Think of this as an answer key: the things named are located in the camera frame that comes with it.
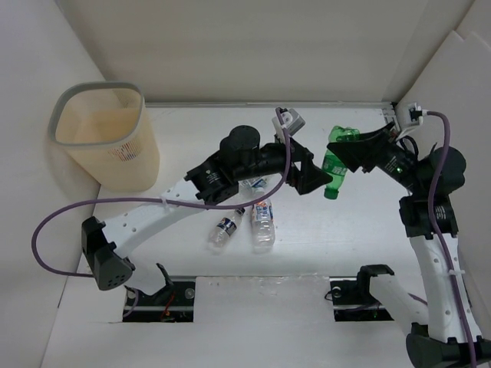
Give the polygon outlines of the orange blue label clear bottle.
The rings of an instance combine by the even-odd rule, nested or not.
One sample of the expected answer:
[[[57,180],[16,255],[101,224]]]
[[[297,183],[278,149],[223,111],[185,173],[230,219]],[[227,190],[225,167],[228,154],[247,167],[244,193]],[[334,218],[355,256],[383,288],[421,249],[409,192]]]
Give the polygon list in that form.
[[[251,224],[253,251],[259,254],[271,251],[275,243],[275,225],[270,199],[253,205]]]

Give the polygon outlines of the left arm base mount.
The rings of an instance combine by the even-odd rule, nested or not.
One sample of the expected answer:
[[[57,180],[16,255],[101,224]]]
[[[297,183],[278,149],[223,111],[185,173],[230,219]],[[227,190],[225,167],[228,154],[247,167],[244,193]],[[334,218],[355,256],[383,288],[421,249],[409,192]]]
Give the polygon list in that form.
[[[122,321],[125,323],[192,323],[196,279],[177,277],[173,290],[166,291],[163,299],[127,289]]]

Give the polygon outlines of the crushed clear water bottle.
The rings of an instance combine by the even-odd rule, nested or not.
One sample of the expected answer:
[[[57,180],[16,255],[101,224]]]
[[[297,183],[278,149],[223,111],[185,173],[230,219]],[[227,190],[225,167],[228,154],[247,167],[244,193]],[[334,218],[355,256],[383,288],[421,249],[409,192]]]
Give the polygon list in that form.
[[[246,197],[252,198],[267,193],[269,186],[269,177],[260,176],[252,179],[242,180],[239,183],[242,192]]]

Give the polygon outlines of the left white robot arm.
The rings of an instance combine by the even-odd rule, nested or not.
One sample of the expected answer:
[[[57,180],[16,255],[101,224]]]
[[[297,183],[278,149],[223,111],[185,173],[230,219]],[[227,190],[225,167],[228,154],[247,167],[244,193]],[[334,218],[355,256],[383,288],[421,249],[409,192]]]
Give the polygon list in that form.
[[[191,169],[157,202],[142,204],[122,215],[81,225],[82,253],[98,288],[109,291],[127,284],[136,267],[130,254],[165,228],[239,192],[246,179],[281,173],[298,194],[308,194],[332,177],[313,163],[313,154],[292,138],[277,133],[274,143],[260,144],[256,128],[237,126],[222,139],[219,150]]]

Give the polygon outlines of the red label red cap bottle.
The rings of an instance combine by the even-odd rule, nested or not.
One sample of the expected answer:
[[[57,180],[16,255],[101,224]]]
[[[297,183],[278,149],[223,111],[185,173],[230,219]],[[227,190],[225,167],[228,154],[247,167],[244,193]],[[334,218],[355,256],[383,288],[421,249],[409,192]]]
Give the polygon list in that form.
[[[121,146],[116,146],[107,151],[109,156],[113,159],[119,160],[121,162],[131,161],[138,157],[141,153],[141,144],[136,140],[124,143]]]

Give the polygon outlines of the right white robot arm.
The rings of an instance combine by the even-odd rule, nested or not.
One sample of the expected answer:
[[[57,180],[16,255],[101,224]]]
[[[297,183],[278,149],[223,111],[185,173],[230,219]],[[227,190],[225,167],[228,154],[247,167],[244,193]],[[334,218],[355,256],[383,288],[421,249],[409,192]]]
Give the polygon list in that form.
[[[473,317],[458,259],[458,226],[450,194],[464,182],[466,160],[448,144],[424,158],[392,126],[370,133],[335,127],[324,167],[339,174],[380,169],[401,184],[400,217],[419,264],[424,297],[407,292],[385,264],[362,266],[354,277],[332,278],[327,296],[338,321],[385,316],[405,336],[415,367],[475,367],[490,361],[490,341]]]

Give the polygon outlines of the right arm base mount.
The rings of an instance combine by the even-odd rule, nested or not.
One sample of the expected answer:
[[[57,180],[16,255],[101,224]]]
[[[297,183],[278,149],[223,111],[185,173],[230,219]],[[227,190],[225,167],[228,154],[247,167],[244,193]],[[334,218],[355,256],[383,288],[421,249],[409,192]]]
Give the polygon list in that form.
[[[324,295],[333,307],[336,322],[394,321],[387,308],[370,294],[372,278],[394,271],[386,264],[361,266],[355,276],[329,278],[329,290]]]

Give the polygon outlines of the green soda bottle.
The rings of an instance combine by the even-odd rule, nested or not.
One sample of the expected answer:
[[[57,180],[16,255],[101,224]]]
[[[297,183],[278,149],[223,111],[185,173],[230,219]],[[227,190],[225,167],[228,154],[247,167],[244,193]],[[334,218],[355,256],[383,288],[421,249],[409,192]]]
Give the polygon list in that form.
[[[352,141],[356,140],[359,135],[360,131],[358,129],[335,126],[329,134],[328,142],[339,143]],[[342,161],[330,151],[330,149],[326,149],[322,170],[332,177],[332,180],[325,186],[324,197],[326,199],[335,200],[338,197],[339,189],[341,188],[348,169]]]

